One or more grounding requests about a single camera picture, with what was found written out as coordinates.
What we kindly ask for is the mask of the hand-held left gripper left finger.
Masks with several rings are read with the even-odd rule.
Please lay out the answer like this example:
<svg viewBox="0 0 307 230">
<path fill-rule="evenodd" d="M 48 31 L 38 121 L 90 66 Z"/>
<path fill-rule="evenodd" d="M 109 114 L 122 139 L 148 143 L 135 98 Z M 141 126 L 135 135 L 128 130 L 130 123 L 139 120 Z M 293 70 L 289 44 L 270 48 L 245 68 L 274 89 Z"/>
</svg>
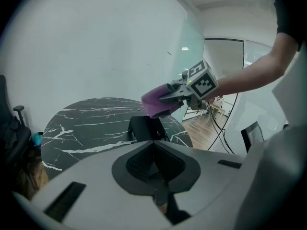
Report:
<svg viewBox="0 0 307 230">
<path fill-rule="evenodd" d="M 18 193 L 14 198 L 44 230 L 166 230 L 172 224 L 152 197 L 127 193 L 112 175 L 115 160 L 142 145 L 145 142 L 91 155 L 52 179 L 31 201 Z M 71 184 L 85 187 L 58 222 L 46 209 Z"/>
</svg>

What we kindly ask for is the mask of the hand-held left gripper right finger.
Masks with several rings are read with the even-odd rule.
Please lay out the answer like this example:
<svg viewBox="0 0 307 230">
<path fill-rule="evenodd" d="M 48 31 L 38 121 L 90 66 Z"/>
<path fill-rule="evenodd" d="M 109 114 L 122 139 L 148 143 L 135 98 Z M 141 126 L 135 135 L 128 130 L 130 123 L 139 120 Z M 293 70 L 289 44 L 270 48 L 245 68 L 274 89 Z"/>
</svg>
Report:
<svg viewBox="0 0 307 230">
<path fill-rule="evenodd" d="M 244 158 L 154 141 L 155 215 L 193 217 L 205 209 L 237 174 Z"/>
</svg>

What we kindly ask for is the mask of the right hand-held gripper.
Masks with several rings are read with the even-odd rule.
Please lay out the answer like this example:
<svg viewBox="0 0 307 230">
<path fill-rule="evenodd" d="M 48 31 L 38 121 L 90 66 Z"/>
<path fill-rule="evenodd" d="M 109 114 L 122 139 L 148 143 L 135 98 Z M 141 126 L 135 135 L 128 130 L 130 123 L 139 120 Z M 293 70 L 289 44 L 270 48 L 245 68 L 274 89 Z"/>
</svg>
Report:
<svg viewBox="0 0 307 230">
<path fill-rule="evenodd" d="M 166 85 L 169 92 L 159 97 L 159 101 L 170 104 L 183 100 L 191 109 L 201 109 L 202 101 L 218 87 L 216 76 L 205 59 L 181 74 L 181 82 L 171 82 Z"/>
</svg>

